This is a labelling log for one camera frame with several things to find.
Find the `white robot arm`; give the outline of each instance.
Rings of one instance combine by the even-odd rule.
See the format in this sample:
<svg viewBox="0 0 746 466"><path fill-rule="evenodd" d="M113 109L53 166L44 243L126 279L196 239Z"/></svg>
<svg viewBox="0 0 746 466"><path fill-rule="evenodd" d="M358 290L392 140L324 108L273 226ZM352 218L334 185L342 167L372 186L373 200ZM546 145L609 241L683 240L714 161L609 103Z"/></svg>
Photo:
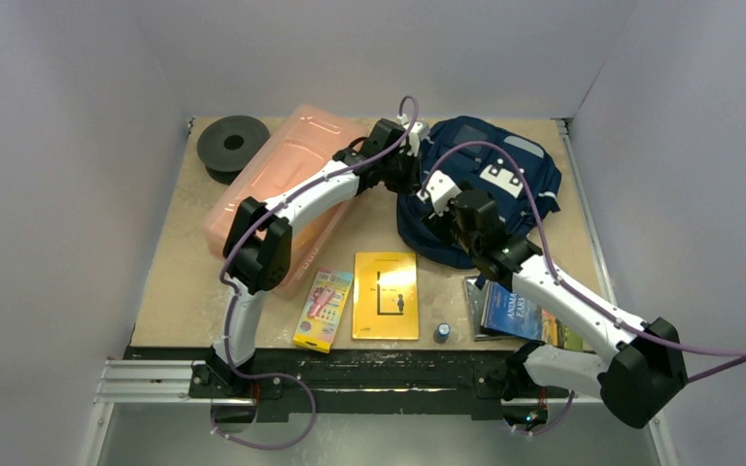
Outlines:
<svg viewBox="0 0 746 466"><path fill-rule="evenodd" d="M322 171L302 183L300 186L324 179L324 183L314 185L294 202L286 203L287 195L283 194L265 203L251 198L242 203L225 246L225 255L244 235L248 225L268 214L267 206L281 203L284 207L260 226L264 238L253 235L237 252L227 271L236 282L240 298L225 332L229 335L228 341L214 345L219 357L225 358L226 345L236 366L254 354L255 331L264 293L287 273L290 240L303 225L380 182L390 190L418 193L417 157L411 144L361 169L328 176L386 147L405 128L404 122L400 125L380 120L359 151L347 148L338 152ZM426 125L417 123L413 130L416 134L411 134L409 140L418 144ZM680 351L644 340L622 326L626 323L659 338L678 342L672 325L663 319L649 324L639 316L617 309L561 270L558 270L560 282L557 282L536 245L524 237L505 233L504 222L487 192L462 190L441 170L431 175L427 185L430 186L427 192L418 195L433 206L434 213L424 220L430 231L442 241L460 244L483 276L550 311L595 352L566 351L542 342L525 345L508 362L520 391L534 385L574 390L602 399L624 423L642 427L685 386L687 372ZM568 292L562 283L579 289L597 306L614 315L615 321L603 318L597 309Z"/></svg>

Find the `book cover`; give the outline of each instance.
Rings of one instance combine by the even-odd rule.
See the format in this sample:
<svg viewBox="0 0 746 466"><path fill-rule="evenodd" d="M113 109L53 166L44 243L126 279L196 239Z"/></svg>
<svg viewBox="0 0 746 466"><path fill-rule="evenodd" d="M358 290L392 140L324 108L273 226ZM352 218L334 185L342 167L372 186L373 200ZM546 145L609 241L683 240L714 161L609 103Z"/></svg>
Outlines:
<svg viewBox="0 0 746 466"><path fill-rule="evenodd" d="M471 285L473 289L478 289L475 277L466 278L465 283L468 280L474 283ZM483 292L484 308L481 314L477 316L476 312L471 311L474 339L495 339L495 335L505 335L540 340L566 350L584 350L579 335L532 301L508 291L498 283L488 282Z"/></svg>
<svg viewBox="0 0 746 466"><path fill-rule="evenodd" d="M498 283L491 283L484 320L486 329L528 340L542 340L542 308Z"/></svg>
<svg viewBox="0 0 746 466"><path fill-rule="evenodd" d="M416 255L358 252L353 292L353 338L419 340Z"/></svg>
<svg viewBox="0 0 746 466"><path fill-rule="evenodd" d="M477 277L465 277L463 280L464 295L467 298L467 308L470 312L470 326L473 330L473 340L483 342L514 338L511 335L493 332L484 327L482 316L485 315L485 302L488 298L490 282L487 282L485 286L479 289L476 286L476 279Z"/></svg>

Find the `gray wall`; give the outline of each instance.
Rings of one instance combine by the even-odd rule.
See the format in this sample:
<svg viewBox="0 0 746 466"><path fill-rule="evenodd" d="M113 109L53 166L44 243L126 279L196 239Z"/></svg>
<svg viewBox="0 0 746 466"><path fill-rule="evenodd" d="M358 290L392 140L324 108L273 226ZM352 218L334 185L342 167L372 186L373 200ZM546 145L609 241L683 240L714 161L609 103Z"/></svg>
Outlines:
<svg viewBox="0 0 746 466"><path fill-rule="evenodd" d="M0 465L72 465L183 119L124 1L0 2Z"/></svg>
<svg viewBox="0 0 746 466"><path fill-rule="evenodd" d="M746 2L639 2L571 130L622 304L746 349ZM746 365L668 417L683 464L746 464Z"/></svg>
<svg viewBox="0 0 746 466"><path fill-rule="evenodd" d="M635 0L133 0L186 111L570 117Z"/></svg>

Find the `orange plastic container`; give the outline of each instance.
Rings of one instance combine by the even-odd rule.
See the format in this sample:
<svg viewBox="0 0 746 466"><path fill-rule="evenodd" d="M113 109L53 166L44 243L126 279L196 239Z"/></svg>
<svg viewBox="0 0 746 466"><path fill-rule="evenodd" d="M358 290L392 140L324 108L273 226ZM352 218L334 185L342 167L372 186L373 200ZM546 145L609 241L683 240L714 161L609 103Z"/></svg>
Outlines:
<svg viewBox="0 0 746 466"><path fill-rule="evenodd" d="M296 109L204 219L210 254L224 260L224 241L243 199L252 196L263 201L284 193L316 174L353 139L366 134L364 126L330 112L309 105ZM288 275L274 292L285 297L296 293L310 264L352 203L350 200L333 207L299 230L292 240Z"/></svg>

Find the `black tape roll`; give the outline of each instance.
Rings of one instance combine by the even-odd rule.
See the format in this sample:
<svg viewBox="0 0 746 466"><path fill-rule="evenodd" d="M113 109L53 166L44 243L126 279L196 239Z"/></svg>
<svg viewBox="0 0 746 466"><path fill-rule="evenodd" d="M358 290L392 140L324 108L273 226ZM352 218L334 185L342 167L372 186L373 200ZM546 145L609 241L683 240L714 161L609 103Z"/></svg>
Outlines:
<svg viewBox="0 0 746 466"><path fill-rule="evenodd" d="M210 177L230 184L269 138L267 126L252 116L227 116L201 133L196 150Z"/></svg>

